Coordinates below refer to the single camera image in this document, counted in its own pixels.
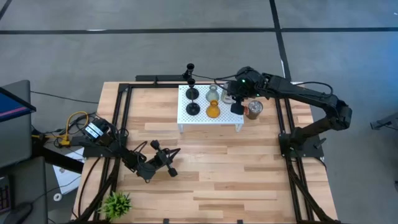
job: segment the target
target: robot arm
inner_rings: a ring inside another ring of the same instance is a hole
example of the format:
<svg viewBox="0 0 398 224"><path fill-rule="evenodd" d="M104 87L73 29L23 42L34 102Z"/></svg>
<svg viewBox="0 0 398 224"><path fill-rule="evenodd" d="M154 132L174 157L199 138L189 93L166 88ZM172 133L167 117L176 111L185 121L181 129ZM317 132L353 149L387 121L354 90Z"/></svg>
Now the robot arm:
<svg viewBox="0 0 398 224"><path fill-rule="evenodd" d="M236 81L228 85L228 94L236 103L231 106L231 112L243 114L241 102L245 98L264 96L269 98L290 98L322 108L326 116L304 128L295 128L289 136L291 147L302 145L307 138L316 136L329 129L344 130L351 122L351 108L336 95L320 93L291 84L283 77L259 73L251 67L244 67L235 76Z"/></svg>

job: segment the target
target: orange glass vase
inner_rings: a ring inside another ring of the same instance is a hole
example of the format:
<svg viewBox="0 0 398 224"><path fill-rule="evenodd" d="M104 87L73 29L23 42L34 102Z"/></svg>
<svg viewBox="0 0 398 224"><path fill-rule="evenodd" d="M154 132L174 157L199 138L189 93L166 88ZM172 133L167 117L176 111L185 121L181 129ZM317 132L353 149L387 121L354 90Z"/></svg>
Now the orange glass vase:
<svg viewBox="0 0 398 224"><path fill-rule="evenodd" d="M221 111L218 108L218 102L216 100L210 101L210 106L207 107L206 114L209 118L217 118L220 115Z"/></svg>

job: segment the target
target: wooden table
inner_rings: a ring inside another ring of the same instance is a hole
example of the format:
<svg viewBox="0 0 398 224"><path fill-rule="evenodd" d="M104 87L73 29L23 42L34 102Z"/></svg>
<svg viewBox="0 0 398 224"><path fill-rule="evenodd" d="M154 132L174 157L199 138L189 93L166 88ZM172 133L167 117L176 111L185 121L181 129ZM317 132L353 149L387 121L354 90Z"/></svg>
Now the wooden table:
<svg viewBox="0 0 398 224"><path fill-rule="evenodd" d="M119 83L104 84L98 114L112 120ZM258 98L264 105L259 119L245 117L241 132L231 125L186 125L177 127L177 88L135 88L132 91L127 129L127 148L158 139L165 148L180 147L173 166L178 176L170 177L163 167L149 184L121 164L117 191L130 193L133 209L115 223L295 223L286 164L280 155L280 133L275 100ZM282 111L287 122L284 101ZM309 105L290 101L296 126L313 122ZM119 122L123 113L119 113ZM146 146L143 153L154 156ZM81 185L95 158L85 163L74 206L77 213ZM82 210L98 191L104 159L93 169L82 199ZM303 159L308 188L319 206L337 219L324 166L312 158ZM306 218L301 193L300 207Z"/></svg>

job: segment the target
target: white pegboard shelf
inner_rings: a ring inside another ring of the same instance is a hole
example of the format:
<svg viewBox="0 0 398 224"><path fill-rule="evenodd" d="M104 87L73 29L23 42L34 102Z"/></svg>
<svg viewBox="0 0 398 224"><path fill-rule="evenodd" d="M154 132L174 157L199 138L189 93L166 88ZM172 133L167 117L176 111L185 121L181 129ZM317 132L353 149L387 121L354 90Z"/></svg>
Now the white pegboard shelf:
<svg viewBox="0 0 398 224"><path fill-rule="evenodd" d="M222 89L217 89L220 95L218 101L218 107L220 108L220 115L217 118L209 118L206 114L206 109L210 103L206 100L206 93L209 91L210 85L195 85L195 88L199 91L199 97L193 102L197 103L200 107L200 112L191 116L187 113L186 107L192 101L185 96L185 92L189 89L188 85L180 85L178 88L178 112L177 112L177 124L180 128L180 132L183 131L183 124L235 124L236 131L240 131L241 126L244 123L243 115L237 115L231 112L231 105L224 103L221 100Z"/></svg>

